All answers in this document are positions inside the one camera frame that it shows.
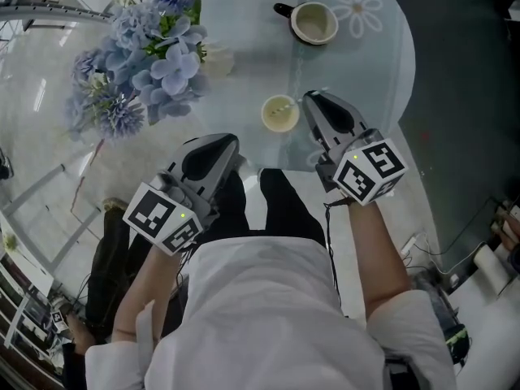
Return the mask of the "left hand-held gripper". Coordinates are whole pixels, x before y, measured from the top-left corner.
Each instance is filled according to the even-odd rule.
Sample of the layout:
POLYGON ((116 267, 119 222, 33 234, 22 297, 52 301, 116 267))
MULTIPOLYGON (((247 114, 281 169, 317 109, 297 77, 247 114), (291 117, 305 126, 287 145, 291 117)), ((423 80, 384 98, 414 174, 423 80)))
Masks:
POLYGON ((231 133, 186 141, 174 153, 169 171, 140 184, 123 221, 165 254, 186 253, 218 216, 215 193, 235 166, 239 149, 231 133))

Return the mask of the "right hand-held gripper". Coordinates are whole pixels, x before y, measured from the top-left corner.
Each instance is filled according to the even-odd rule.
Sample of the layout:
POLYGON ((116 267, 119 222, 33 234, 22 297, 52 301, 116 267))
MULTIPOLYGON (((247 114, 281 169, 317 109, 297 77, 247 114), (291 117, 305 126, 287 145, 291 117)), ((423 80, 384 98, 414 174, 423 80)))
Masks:
POLYGON ((392 140, 366 130, 361 113, 345 100, 310 90, 302 108, 314 139, 326 151, 315 167, 326 191, 339 189, 365 206, 391 192, 409 170, 392 140), (355 141, 343 142, 361 132, 355 141))

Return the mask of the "yellow cup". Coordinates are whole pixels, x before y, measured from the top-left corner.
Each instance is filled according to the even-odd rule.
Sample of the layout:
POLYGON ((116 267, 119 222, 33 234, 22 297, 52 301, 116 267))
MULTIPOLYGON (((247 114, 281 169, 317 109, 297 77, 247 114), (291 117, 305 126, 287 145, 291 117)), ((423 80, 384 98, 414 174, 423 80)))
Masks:
POLYGON ((264 125, 272 132, 289 132, 296 127, 300 119, 300 110, 296 104, 293 108, 281 111, 277 115, 271 115, 271 110, 285 106, 294 101, 287 95, 275 95, 269 97, 262 105, 261 118, 264 125))

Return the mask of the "person's left forearm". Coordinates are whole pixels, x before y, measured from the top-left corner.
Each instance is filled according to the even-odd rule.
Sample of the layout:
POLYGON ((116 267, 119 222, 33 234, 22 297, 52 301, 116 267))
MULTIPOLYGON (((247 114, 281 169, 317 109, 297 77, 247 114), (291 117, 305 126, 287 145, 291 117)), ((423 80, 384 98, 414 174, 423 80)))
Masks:
POLYGON ((111 342, 136 342, 137 317, 153 302, 151 329, 154 344, 162 335, 171 292, 177 287, 182 254, 172 256, 155 245, 150 249, 132 285, 123 297, 116 312, 111 342))

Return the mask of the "person's right forearm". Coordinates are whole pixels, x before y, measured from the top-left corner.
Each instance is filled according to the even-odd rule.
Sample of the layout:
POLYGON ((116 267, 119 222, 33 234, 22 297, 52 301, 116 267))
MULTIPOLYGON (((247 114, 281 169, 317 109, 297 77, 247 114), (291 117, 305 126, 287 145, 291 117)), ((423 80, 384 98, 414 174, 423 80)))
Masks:
POLYGON ((411 284, 377 204, 353 203, 349 221, 368 319, 381 305, 409 291, 411 284))

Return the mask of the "round glass table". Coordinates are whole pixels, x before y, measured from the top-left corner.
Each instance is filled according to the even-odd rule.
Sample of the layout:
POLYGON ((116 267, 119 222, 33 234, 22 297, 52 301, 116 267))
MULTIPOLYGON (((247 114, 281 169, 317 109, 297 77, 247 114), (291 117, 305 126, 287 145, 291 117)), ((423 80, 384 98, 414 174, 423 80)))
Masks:
POLYGON ((213 78, 195 106, 211 132, 228 132, 253 163, 310 171, 319 144, 304 119, 286 133, 262 121, 263 103, 282 94, 300 98, 311 89, 329 91, 357 108, 367 125, 390 133, 410 99, 415 75, 414 43, 397 0, 201 0, 201 23, 209 40, 233 57, 230 73, 213 78), (339 21, 333 41, 306 45, 274 12, 276 3, 321 2, 339 21))

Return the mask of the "person's black trousers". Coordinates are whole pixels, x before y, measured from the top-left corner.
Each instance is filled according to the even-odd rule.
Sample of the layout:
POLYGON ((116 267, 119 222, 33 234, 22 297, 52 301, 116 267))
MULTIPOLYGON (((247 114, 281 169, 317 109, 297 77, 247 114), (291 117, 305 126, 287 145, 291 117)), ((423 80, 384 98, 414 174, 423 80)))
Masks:
POLYGON ((326 245, 322 226, 307 210, 294 187, 280 169, 261 171, 259 179, 266 200, 266 226, 252 230, 245 216, 245 188, 239 174, 231 171, 225 185, 215 196, 219 217, 198 240, 199 244, 211 241, 248 236, 296 237, 326 245))

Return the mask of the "black mug with cream inside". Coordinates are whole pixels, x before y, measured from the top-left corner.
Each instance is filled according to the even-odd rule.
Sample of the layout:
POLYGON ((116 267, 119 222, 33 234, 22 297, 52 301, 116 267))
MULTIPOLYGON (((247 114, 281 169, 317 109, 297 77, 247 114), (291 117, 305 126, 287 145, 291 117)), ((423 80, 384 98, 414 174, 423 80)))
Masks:
POLYGON ((321 2, 303 2, 296 6, 276 3, 273 10, 288 20, 295 38, 307 45, 325 46, 339 30, 336 15, 321 2))

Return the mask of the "white vase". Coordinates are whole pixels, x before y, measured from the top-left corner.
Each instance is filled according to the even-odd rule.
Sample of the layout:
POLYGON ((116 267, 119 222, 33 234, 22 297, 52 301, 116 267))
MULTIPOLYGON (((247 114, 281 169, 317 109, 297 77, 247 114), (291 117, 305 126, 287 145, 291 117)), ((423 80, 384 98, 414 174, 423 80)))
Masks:
POLYGON ((204 45, 206 56, 201 65, 203 72, 211 79, 223 79, 234 68, 234 53, 230 47, 220 42, 210 42, 204 45))

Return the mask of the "blue hydrangea bouquet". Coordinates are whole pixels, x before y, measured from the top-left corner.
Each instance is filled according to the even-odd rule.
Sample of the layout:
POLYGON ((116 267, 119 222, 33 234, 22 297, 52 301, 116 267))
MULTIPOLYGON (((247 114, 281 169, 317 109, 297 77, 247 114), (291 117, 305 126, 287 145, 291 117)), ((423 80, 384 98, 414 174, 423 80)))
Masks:
POLYGON ((202 0, 118 0, 99 46, 78 54, 64 105, 67 135, 135 136, 185 116, 209 91, 202 0))

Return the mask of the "person's white shirt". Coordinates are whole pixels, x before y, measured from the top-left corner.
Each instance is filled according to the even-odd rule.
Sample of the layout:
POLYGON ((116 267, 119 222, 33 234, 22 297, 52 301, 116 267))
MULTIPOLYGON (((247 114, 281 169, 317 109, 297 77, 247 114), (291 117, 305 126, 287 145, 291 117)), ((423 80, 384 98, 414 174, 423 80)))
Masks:
POLYGON ((150 340, 92 347, 88 390, 388 390, 388 363, 410 365, 427 390, 457 390, 426 292, 383 303, 365 326, 346 318, 329 257, 312 240, 217 240, 194 255, 182 324, 150 340))

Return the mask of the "white metal rack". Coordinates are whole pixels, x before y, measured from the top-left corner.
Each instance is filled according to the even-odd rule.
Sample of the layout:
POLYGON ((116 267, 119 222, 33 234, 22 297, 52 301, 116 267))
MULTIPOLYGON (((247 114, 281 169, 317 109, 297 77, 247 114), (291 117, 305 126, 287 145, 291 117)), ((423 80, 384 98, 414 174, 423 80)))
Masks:
POLYGON ((0 22, 52 20, 104 24, 110 17, 104 12, 68 6, 52 0, 0 0, 0 22))

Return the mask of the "white paper roll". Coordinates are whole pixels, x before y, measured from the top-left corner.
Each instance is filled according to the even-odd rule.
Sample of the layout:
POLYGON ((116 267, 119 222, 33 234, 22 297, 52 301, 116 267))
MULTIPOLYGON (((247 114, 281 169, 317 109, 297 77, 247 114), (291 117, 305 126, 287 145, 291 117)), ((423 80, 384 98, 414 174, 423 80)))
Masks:
POLYGON ((500 296, 511 282, 511 276, 487 244, 480 245, 476 250, 473 263, 478 267, 494 294, 500 296))

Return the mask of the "white frame table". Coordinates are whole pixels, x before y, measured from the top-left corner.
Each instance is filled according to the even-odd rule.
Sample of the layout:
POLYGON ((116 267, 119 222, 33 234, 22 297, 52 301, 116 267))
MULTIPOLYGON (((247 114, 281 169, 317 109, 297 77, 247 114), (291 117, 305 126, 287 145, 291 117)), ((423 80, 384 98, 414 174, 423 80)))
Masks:
POLYGON ((18 253, 7 253, 29 283, 48 295, 72 248, 101 214, 79 193, 87 164, 61 164, 0 209, 2 235, 14 234, 18 253))

